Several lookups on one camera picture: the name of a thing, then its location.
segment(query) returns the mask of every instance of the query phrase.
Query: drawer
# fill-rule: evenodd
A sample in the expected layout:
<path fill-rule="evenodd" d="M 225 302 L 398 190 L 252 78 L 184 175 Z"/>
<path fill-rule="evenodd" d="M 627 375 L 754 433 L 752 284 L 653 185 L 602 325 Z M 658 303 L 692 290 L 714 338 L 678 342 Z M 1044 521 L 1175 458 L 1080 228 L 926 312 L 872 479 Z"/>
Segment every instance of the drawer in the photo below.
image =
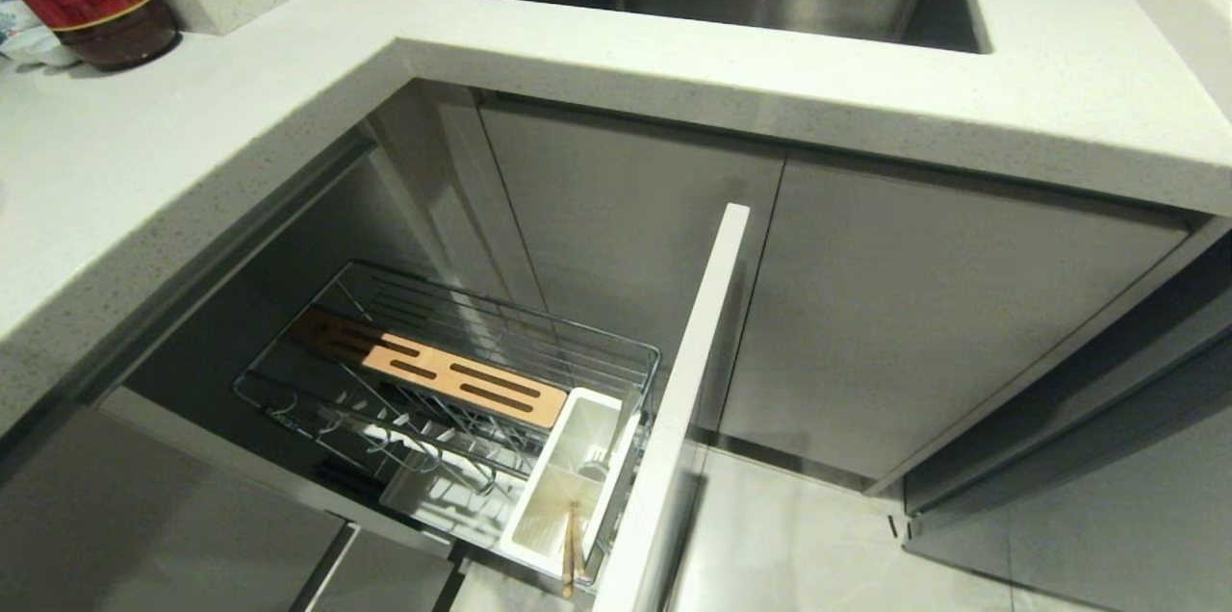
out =
<path fill-rule="evenodd" d="M 53 419 L 0 467 L 6 612 L 287 610 L 342 525 L 96 411 Z"/>
<path fill-rule="evenodd" d="M 388 219 L 402 201 L 379 153 L 360 153 L 356 159 L 354 148 L 339 151 L 338 165 L 324 171 L 330 177 L 324 186 L 318 183 L 307 198 L 307 190 L 288 192 L 298 198 L 286 199 L 282 212 L 272 209 L 265 229 L 249 225 L 243 248 L 237 246 L 229 256 L 214 254 L 213 277 L 200 278 L 203 296 L 169 308 L 176 314 L 168 314 L 168 330 L 155 336 L 155 345 L 132 353 L 120 372 L 122 385 L 101 398 L 99 408 L 169 445 L 394 542 L 439 558 L 462 543 L 510 558 L 499 542 L 434 521 L 414 505 L 384 499 L 393 481 L 389 470 L 382 473 L 384 463 L 372 479 L 336 465 L 323 473 L 334 448 L 320 446 L 318 440 L 329 436 L 313 430 L 308 435 L 315 438 L 304 441 L 299 420 L 278 415 L 280 424 L 271 420 L 277 419 L 271 403 L 245 405 L 233 394 L 253 358 L 269 358 L 270 341 L 281 340 L 306 302 L 318 296 L 322 273 L 335 268 L 336 261 L 393 262 L 398 271 L 426 271 L 442 280 L 431 249 L 416 246 L 423 230 Z M 671 555 L 679 550 L 681 525 L 695 495 L 691 475 L 699 472 L 702 457 L 687 435 L 699 416 L 703 374 L 717 347 L 719 319 L 748 220 L 749 209 L 743 204 L 722 208 L 691 314 L 671 351 L 674 366 L 667 379 L 657 380 L 647 411 L 648 429 L 638 435 L 639 459 L 637 451 L 631 451 L 631 468 L 621 472 L 627 480 L 617 483 L 610 497 L 615 532 L 605 531 L 609 537 L 594 550 L 601 553 L 595 560 L 601 564 L 588 568 L 582 578 L 583 589 L 595 597 L 595 610 L 658 608 L 670 586 Z M 535 310 L 520 310 L 519 316 L 537 316 Z M 585 328 L 585 321 L 579 324 Z M 516 371 L 515 363 L 510 368 Z M 241 398 L 260 395 L 250 388 L 243 390 Z M 299 393 L 298 398 L 304 401 L 309 397 Z M 335 401 L 325 398 L 323 408 Z M 382 415 L 373 427 L 395 419 Z M 394 472 L 404 481 L 410 474 L 400 468 Z"/>

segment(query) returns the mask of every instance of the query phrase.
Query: floor tile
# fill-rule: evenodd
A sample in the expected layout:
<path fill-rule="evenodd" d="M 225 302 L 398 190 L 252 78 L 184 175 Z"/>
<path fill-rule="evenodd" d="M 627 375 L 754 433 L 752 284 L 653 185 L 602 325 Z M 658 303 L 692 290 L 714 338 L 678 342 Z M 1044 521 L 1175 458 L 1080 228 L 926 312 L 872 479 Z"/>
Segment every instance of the floor tile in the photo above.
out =
<path fill-rule="evenodd" d="M 1014 612 L 1099 612 L 1100 610 L 1031 590 L 1014 589 L 1013 595 Z"/>
<path fill-rule="evenodd" d="M 1011 612 L 1009 586 L 902 550 L 897 502 L 712 451 L 673 610 Z"/>
<path fill-rule="evenodd" d="M 573 612 L 573 603 L 471 563 L 450 612 Z"/>

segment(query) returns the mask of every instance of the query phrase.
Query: kitchen counter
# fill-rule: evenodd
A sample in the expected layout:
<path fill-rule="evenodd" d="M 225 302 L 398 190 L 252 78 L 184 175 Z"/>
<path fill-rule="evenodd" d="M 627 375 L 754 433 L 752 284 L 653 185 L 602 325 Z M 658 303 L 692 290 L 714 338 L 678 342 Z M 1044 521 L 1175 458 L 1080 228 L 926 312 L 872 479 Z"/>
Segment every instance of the kitchen counter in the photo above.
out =
<path fill-rule="evenodd" d="M 0 432 L 413 78 L 1232 214 L 1232 126 L 1132 0 L 992 54 L 503 0 L 293 0 L 111 74 L 0 68 Z"/>

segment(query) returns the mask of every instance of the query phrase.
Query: wire basket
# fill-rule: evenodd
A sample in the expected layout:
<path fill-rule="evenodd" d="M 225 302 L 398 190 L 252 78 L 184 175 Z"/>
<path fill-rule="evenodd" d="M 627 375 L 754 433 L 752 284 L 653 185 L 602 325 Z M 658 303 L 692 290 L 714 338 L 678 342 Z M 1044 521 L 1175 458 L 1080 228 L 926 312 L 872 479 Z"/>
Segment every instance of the wire basket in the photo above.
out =
<path fill-rule="evenodd" d="M 593 389 L 633 403 L 642 417 L 639 436 L 649 431 L 646 400 L 660 355 L 642 341 L 362 261 L 347 262 L 304 310 L 309 308 L 565 393 Z M 466 509 L 420 507 L 424 500 L 416 497 L 416 506 L 400 510 L 437 531 L 492 547 L 548 430 L 322 355 L 292 340 L 288 328 L 233 380 L 234 394 L 389 490 L 428 490 L 430 483 L 420 478 L 429 475 L 437 486 L 444 480 L 464 491 Z M 641 456 L 641 441 L 634 452 Z M 634 463 L 626 463 L 621 499 L 605 516 L 601 546 L 615 532 Z"/>

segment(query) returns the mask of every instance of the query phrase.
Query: cabinet door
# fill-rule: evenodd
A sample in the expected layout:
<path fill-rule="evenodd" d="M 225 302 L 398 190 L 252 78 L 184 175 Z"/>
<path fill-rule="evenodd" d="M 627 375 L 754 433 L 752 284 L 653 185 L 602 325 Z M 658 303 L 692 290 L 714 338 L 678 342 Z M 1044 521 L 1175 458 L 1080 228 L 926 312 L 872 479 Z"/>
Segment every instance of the cabinet door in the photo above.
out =
<path fill-rule="evenodd" d="M 716 429 L 782 153 L 529 103 L 482 113 L 547 310 L 649 341 L 665 371 L 723 207 L 749 207 L 700 401 L 700 426 Z"/>
<path fill-rule="evenodd" d="M 721 431 L 885 477 L 1185 235 L 1145 209 L 801 153 Z"/>
<path fill-rule="evenodd" d="M 0 610 L 287 610 L 342 526 L 78 409 L 0 489 Z"/>

